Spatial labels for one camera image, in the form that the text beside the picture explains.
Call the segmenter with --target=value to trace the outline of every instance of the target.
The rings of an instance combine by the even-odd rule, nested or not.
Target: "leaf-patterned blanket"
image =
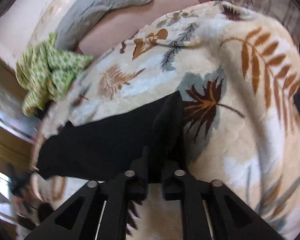
[[[287,239],[300,231],[300,56],[276,20],[222,1],[170,13],[111,49],[49,111],[48,138],[181,92],[188,167],[221,179]],[[74,191],[55,203],[60,205]],[[131,203],[128,239],[181,239],[160,185]]]

